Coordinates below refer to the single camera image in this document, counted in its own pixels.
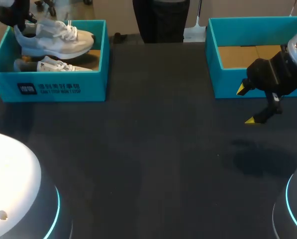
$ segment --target shoe sole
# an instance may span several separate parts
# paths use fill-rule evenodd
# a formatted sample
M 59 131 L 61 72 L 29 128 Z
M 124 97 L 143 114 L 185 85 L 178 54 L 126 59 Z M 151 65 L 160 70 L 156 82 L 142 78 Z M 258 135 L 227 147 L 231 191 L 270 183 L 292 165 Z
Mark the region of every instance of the shoe sole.
M 21 50 L 21 54 L 23 56 L 32 56 L 32 57 L 39 57 L 39 56 L 55 56 L 59 59 L 62 60 L 66 60 L 66 59 L 72 59 L 72 58 L 76 58 L 78 56 L 81 56 L 85 53 L 87 53 L 89 50 L 91 49 L 91 47 L 89 49 L 80 51 L 80 52 L 76 52 L 76 53 L 70 53 L 70 54 L 64 54 L 64 53 L 59 53 L 59 52 L 55 52 L 55 51 L 50 51 L 50 50 L 46 50 L 46 49 L 32 49 L 32 48 L 26 48 L 23 47 Z

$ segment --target logo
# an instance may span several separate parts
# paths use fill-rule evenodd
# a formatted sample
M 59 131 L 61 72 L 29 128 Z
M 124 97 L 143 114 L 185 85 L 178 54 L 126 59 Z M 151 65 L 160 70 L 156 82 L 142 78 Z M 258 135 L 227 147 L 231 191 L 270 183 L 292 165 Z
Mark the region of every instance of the logo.
M 37 91 L 32 83 L 18 83 L 17 84 L 22 95 L 36 95 Z

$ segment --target shoelace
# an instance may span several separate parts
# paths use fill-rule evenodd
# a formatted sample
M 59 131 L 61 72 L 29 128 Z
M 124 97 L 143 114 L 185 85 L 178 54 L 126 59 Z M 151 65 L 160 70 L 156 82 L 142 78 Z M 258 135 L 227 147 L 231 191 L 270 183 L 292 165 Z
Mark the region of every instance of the shoelace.
M 57 67 L 59 70 L 66 70 L 66 71 L 75 71 L 75 67 L 73 65 L 69 65 L 63 61 L 58 61 Z
M 68 21 L 68 25 L 66 25 L 62 21 L 56 21 L 61 27 L 62 30 L 58 34 L 54 34 L 54 37 L 62 37 L 63 39 L 67 41 L 74 41 L 78 37 L 78 30 L 75 26 L 71 26 L 72 21 Z

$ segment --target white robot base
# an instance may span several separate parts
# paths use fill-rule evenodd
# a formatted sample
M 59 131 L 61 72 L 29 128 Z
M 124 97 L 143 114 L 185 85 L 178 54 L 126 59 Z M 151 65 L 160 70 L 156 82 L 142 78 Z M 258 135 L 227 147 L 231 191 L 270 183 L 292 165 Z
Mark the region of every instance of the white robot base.
M 0 239 L 70 239 L 58 189 L 21 142 L 0 134 Z
M 297 239 L 297 170 L 274 204 L 272 225 L 277 239 Z

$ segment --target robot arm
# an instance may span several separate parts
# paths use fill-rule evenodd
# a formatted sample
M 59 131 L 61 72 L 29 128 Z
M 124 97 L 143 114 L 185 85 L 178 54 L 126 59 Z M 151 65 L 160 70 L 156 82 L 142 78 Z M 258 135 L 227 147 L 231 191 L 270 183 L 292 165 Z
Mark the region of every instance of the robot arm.
M 26 20 L 37 22 L 30 12 L 30 0 L 0 0 L 0 22 L 12 27 L 18 25 L 23 31 Z
M 242 80 L 237 95 L 254 89 L 265 92 L 268 106 L 246 123 L 265 123 L 282 113 L 281 99 L 297 89 L 297 34 L 273 58 L 259 58 L 247 68 L 247 79 Z

